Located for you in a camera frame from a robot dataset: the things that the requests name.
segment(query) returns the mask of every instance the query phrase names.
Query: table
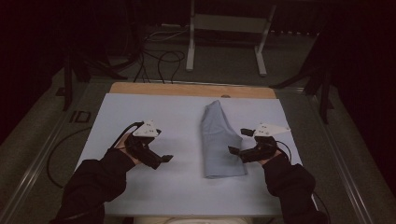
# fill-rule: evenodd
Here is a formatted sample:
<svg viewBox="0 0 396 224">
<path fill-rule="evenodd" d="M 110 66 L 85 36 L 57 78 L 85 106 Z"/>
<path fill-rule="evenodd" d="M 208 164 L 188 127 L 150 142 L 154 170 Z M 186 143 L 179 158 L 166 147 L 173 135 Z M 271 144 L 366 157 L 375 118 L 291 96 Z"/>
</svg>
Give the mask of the table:
<svg viewBox="0 0 396 224">
<path fill-rule="evenodd" d="M 264 48 L 265 40 L 270 31 L 275 10 L 276 5 L 271 5 L 271 10 L 266 19 L 205 15 L 195 13 L 195 1 L 191 0 L 190 43 L 187 54 L 186 70 L 192 71 L 194 67 L 195 29 L 247 32 L 262 34 L 262 40 L 260 44 L 255 47 L 254 53 L 256 55 L 256 61 L 259 67 L 259 75 L 265 77 L 267 75 L 267 70 L 265 69 L 264 59 L 262 57 L 262 49 Z"/>
<path fill-rule="evenodd" d="M 267 191 L 263 170 L 257 162 L 246 164 L 248 174 L 244 176 L 222 179 L 204 177 L 201 141 L 197 135 L 205 108 L 203 105 L 214 100 L 221 101 L 235 130 L 255 129 L 258 119 L 288 125 L 284 114 L 279 115 L 279 110 L 274 109 L 281 109 L 280 102 L 267 88 L 143 83 L 115 83 L 112 86 L 102 103 L 78 165 L 86 159 L 101 159 L 123 129 L 141 119 L 154 119 L 157 129 L 163 131 L 150 144 L 151 150 L 160 156 L 171 154 L 175 157 L 155 171 L 139 165 L 128 172 L 125 192 L 106 204 L 108 215 L 281 215 L 278 198 Z M 291 133 L 282 133 L 275 138 L 289 146 L 292 163 L 301 163 Z M 253 147 L 254 144 L 252 138 L 244 137 L 243 148 Z"/>
</svg>

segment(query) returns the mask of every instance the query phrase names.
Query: hand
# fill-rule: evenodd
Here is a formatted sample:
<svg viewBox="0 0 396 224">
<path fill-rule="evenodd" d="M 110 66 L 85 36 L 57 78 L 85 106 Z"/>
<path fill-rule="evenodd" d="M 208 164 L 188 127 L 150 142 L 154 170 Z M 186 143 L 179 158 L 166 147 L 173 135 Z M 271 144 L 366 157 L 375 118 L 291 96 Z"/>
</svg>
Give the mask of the hand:
<svg viewBox="0 0 396 224">
<path fill-rule="evenodd" d="M 126 151 L 126 146 L 125 146 L 125 141 L 128 138 L 130 133 L 126 133 L 121 140 L 119 141 L 119 143 L 116 145 L 116 148 L 118 148 L 121 152 L 125 153 L 125 155 L 127 155 L 133 162 L 135 165 L 140 164 L 142 162 L 140 162 L 137 158 L 131 156 L 127 151 Z"/>
<path fill-rule="evenodd" d="M 282 153 L 281 153 L 279 150 L 277 150 L 277 151 L 275 152 L 275 154 L 274 154 L 273 157 L 278 156 L 278 155 L 280 155 L 280 154 L 282 154 Z M 270 159 L 267 159 L 267 160 L 258 161 L 258 163 L 261 164 L 261 165 L 264 165 L 265 163 L 267 163 L 268 161 L 270 161 L 273 157 L 271 157 Z"/>
</svg>

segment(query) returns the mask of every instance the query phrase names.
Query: hand-mounted controller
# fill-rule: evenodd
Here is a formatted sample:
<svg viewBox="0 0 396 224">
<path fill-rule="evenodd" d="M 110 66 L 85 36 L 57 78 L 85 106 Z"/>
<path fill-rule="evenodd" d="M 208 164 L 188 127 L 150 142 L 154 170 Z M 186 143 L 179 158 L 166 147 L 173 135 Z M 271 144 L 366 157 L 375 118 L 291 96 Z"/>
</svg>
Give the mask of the hand-mounted controller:
<svg viewBox="0 0 396 224">
<path fill-rule="evenodd" d="M 275 138 L 272 136 L 276 133 L 288 132 L 289 128 L 282 128 L 270 124 L 260 124 L 257 130 L 241 129 L 241 134 L 254 136 L 256 146 L 254 148 L 240 150 L 236 147 L 228 147 L 231 154 L 241 158 L 243 163 L 252 161 L 262 161 L 270 159 L 279 149 Z"/>
<path fill-rule="evenodd" d="M 125 140 L 125 147 L 130 155 L 154 170 L 156 170 L 162 162 L 169 162 L 173 158 L 172 155 L 160 157 L 149 149 L 149 143 L 161 133 L 160 130 L 155 129 L 152 120 L 131 124 L 127 129 L 125 129 L 120 137 L 122 137 L 132 127 L 137 128 L 129 134 L 128 138 Z"/>
</svg>

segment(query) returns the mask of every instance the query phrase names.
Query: folded cloth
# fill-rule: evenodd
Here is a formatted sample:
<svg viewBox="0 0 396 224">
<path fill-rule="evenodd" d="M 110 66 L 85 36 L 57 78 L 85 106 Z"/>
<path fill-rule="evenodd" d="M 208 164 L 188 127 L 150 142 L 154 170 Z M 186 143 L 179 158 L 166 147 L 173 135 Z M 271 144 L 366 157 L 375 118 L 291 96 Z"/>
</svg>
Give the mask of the folded cloth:
<svg viewBox="0 0 396 224">
<path fill-rule="evenodd" d="M 220 101 L 205 107 L 201 121 L 206 178 L 246 175 L 247 170 L 239 157 L 229 152 L 228 146 L 241 148 L 240 137 L 229 124 Z"/>
</svg>

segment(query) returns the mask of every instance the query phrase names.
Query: dark background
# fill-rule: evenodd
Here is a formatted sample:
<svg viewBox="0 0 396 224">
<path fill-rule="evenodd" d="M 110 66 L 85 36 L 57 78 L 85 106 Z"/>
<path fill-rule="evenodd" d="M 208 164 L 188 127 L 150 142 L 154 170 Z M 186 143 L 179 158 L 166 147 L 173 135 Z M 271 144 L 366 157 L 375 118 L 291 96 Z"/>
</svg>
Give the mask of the dark background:
<svg viewBox="0 0 396 224">
<path fill-rule="evenodd" d="M 0 142 L 49 88 L 52 76 L 63 67 L 65 40 L 82 48 L 95 60 L 105 62 L 109 54 L 126 53 L 111 47 L 110 34 L 122 33 L 125 28 L 131 32 L 132 25 L 165 22 L 184 26 L 189 23 L 186 10 L 189 2 L 3 1 L 0 6 Z M 229 2 L 227 7 L 220 6 L 207 2 L 196 9 L 208 14 L 261 15 L 255 7 L 241 10 L 237 1 Z M 315 35 L 325 29 L 309 54 L 307 64 L 331 59 L 332 84 L 338 88 L 346 109 L 396 195 L 396 180 L 392 178 L 396 171 L 393 164 L 395 137 L 391 129 L 395 126 L 396 94 L 391 82 L 396 75 L 395 9 L 390 1 L 361 1 L 353 6 L 286 2 L 276 11 L 272 30 L 278 34 Z M 133 50 L 137 40 L 133 35 L 124 38 L 133 40 L 127 48 Z"/>
</svg>

